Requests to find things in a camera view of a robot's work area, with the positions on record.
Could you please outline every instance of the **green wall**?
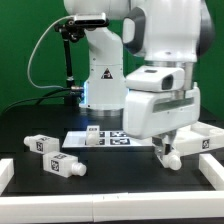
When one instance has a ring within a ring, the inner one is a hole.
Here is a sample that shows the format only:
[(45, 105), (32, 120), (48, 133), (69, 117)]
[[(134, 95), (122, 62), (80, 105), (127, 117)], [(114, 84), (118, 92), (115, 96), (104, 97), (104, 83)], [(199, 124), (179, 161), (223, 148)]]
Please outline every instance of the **green wall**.
[[(202, 105), (224, 118), (224, 1), (207, 0), (207, 3), (216, 27), (216, 41), (197, 63), (195, 80), (202, 92)], [(63, 0), (0, 0), (0, 111), (15, 101), (40, 97), (49, 91), (29, 84), (27, 64), (45, 29), (66, 15)], [(121, 22), (113, 21), (110, 29), (121, 34)], [(88, 77), (86, 39), (71, 48), (73, 70), (79, 83)], [(125, 74), (142, 63), (142, 59), (135, 59), (127, 52), (124, 58)], [(39, 85), (65, 86), (63, 43), (58, 33), (51, 31), (40, 46), (32, 66), (32, 77)]]

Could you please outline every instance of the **black printed symbol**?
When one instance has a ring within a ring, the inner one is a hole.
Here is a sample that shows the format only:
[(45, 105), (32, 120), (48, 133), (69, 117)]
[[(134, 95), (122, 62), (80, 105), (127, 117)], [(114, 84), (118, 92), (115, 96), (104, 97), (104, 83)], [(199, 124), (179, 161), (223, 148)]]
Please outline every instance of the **black printed symbol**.
[(209, 139), (206, 139), (202, 142), (202, 149), (209, 149)]
[(123, 131), (111, 131), (110, 137), (127, 137)]
[(128, 138), (121, 139), (110, 139), (111, 145), (130, 145), (130, 140)]
[(105, 139), (100, 139), (99, 140), (99, 145), (105, 145)]
[(51, 169), (59, 172), (59, 162), (51, 160)]
[(50, 138), (49, 137), (42, 137), (42, 138), (40, 138), (39, 140), (41, 140), (41, 141), (47, 141), (47, 140), (49, 140)]
[(100, 131), (100, 138), (105, 138), (105, 132), (104, 131)]
[(59, 154), (57, 156), (54, 156), (54, 158), (56, 158), (56, 159), (64, 159), (65, 157), (67, 157), (67, 156), (65, 156), (63, 154)]
[(97, 128), (89, 128), (89, 131), (97, 131)]
[(37, 151), (39, 152), (43, 152), (44, 150), (44, 145), (42, 142), (36, 142), (36, 146), (37, 146)]
[(109, 69), (107, 68), (106, 71), (104, 72), (103, 76), (101, 79), (113, 79), (113, 76), (111, 75)]

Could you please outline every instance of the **robot logo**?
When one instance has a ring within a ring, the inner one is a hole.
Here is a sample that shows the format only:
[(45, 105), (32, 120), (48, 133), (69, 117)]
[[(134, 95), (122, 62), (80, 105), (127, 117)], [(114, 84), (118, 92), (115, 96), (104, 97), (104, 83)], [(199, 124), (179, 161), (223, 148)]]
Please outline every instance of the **robot logo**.
[(110, 70), (108, 68), (104, 72), (101, 79), (113, 79), (113, 76), (111, 75)]

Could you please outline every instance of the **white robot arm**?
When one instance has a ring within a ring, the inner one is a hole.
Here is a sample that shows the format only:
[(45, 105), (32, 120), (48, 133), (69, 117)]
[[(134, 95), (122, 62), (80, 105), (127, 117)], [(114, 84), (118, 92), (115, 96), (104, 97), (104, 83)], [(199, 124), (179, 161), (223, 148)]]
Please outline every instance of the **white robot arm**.
[(153, 137), (164, 166), (167, 155), (173, 159), (168, 165), (172, 169), (181, 167), (172, 148), (176, 130), (199, 118), (200, 91), (196, 84), (192, 87), (193, 65), (211, 44), (212, 31), (204, 0), (146, 0), (124, 20), (124, 45), (144, 57), (146, 65), (126, 78), (130, 93), (123, 128), (134, 138)]
[[(144, 2), (135, 0), (64, 0), (67, 12), (78, 22), (94, 23), (102, 12), (108, 19), (121, 20), (131, 7)], [(121, 38), (107, 28), (85, 29), (89, 43), (90, 74), (85, 82), (85, 100), (80, 107), (96, 115), (119, 115), (124, 108), (128, 89), (123, 76)]]

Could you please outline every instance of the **black cable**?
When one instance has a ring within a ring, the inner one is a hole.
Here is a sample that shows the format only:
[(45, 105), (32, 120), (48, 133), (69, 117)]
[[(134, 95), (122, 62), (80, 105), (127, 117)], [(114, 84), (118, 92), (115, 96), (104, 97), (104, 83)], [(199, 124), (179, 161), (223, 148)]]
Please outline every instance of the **black cable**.
[(65, 96), (51, 96), (51, 97), (39, 97), (39, 98), (30, 98), (30, 99), (26, 99), (26, 100), (21, 100), (18, 102), (15, 102), (11, 105), (9, 105), (8, 107), (6, 107), (3, 111), (2, 114), (6, 113), (8, 110), (10, 110), (11, 108), (15, 107), (18, 104), (21, 103), (25, 103), (25, 102), (30, 102), (30, 101), (35, 101), (35, 100), (47, 100), (47, 99), (56, 99), (56, 98), (64, 98)]
[(71, 88), (56, 89), (56, 90), (53, 90), (49, 93), (46, 93), (41, 98), (39, 98), (39, 100), (37, 100), (35, 105), (39, 105), (44, 100), (43, 98), (45, 98), (45, 97), (49, 97), (49, 96), (52, 96), (54, 94), (57, 94), (57, 93), (60, 93), (60, 92), (66, 92), (66, 91), (71, 91)]

